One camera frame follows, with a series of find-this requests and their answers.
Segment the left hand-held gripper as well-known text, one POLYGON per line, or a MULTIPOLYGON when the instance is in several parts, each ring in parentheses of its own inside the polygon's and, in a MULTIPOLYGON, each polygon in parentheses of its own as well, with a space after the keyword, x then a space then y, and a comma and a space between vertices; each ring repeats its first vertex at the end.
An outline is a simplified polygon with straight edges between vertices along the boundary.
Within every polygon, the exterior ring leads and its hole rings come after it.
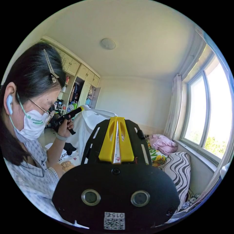
POLYGON ((55 130, 55 132, 58 132, 58 129, 60 127, 60 125, 63 124, 64 120, 66 119, 67 121, 69 121, 70 119, 74 118, 76 114, 80 113, 81 111, 83 111, 84 108, 83 107, 78 107, 75 110, 66 113, 64 115, 61 115, 60 112, 58 112, 57 114, 55 114, 52 119, 49 121, 50 123, 50 127, 55 130))

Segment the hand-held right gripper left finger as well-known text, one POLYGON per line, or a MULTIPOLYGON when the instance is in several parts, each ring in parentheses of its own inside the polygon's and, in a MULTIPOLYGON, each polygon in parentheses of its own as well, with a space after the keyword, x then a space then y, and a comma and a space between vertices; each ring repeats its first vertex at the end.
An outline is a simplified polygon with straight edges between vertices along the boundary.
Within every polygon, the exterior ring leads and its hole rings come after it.
POLYGON ((111 117, 107 126, 104 141, 99 153, 99 160, 114 162, 117 137, 117 117, 111 117))

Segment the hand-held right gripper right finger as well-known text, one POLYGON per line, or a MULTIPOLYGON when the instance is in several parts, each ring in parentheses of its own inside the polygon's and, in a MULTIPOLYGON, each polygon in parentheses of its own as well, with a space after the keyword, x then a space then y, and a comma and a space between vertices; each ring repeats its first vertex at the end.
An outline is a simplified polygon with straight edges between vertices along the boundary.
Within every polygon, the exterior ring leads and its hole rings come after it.
POLYGON ((134 154, 126 126, 125 119, 118 117, 118 135, 119 135, 119 152, 121 163, 133 162, 134 154))

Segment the person's left hand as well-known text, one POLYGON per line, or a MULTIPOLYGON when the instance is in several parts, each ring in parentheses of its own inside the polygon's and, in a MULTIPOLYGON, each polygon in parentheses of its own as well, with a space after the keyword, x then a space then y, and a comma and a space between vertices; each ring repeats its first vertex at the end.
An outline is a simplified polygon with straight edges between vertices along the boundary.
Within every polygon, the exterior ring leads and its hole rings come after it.
POLYGON ((70 130, 73 129, 74 124, 72 119, 64 120, 64 122, 60 125, 58 129, 58 135, 61 137, 68 138, 70 136, 70 130))

